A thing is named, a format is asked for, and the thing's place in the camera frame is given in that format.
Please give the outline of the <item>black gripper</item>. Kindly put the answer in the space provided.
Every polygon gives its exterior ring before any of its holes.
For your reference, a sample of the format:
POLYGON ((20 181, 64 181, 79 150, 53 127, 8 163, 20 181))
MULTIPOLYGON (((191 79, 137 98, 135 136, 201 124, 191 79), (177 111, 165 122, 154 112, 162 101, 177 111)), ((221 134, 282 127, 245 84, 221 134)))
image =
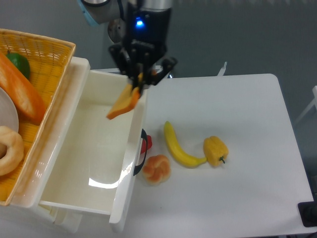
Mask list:
POLYGON ((166 38, 171 8, 146 9, 128 7, 126 33, 122 44, 109 52, 123 75, 143 94, 149 85, 157 85, 177 64, 168 57, 166 38))

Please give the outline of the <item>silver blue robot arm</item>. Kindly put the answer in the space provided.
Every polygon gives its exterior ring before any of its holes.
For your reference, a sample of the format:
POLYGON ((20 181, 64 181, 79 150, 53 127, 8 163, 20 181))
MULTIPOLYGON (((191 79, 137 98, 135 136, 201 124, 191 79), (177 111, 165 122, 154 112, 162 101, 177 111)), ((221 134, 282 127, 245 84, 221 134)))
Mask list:
POLYGON ((108 49, 120 73, 139 93, 157 85, 177 64, 167 56, 170 0, 79 0, 91 26, 113 24, 118 35, 108 49))

